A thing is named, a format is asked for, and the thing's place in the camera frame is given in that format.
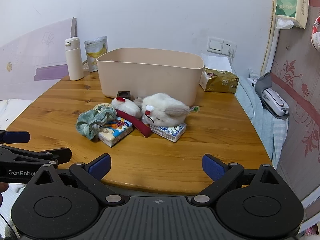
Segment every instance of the banana snack bag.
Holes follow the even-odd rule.
[[[92,41],[85,41],[84,47],[90,72],[97,71],[98,67],[96,58],[108,51],[107,37],[103,36]]]

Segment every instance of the hand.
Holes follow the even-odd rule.
[[[9,187],[9,184],[8,183],[4,183],[4,182],[0,182],[0,207],[2,205],[2,194],[3,192],[5,192]]]

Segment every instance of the blue gripper pad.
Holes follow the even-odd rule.
[[[111,169],[111,157],[105,153],[98,160],[94,160],[93,164],[89,163],[87,165],[89,166],[87,172],[100,181]]]
[[[28,132],[5,132],[2,136],[2,141],[5,143],[26,143],[30,141],[30,134]]]
[[[223,166],[209,158],[207,155],[202,157],[202,169],[213,181],[220,179],[226,173]]]

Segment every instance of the gray strap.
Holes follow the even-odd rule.
[[[270,73],[266,73],[264,76],[258,78],[256,84],[254,85],[254,90],[256,91],[256,94],[261,100],[262,105],[275,117],[279,119],[287,119],[289,117],[289,109],[283,108],[283,111],[287,111],[285,115],[277,115],[272,108],[262,99],[262,93],[264,90],[272,87],[272,81]]]

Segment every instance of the headphone ear cup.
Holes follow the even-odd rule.
[[[317,51],[320,51],[320,32],[316,32],[311,36],[311,42]]]

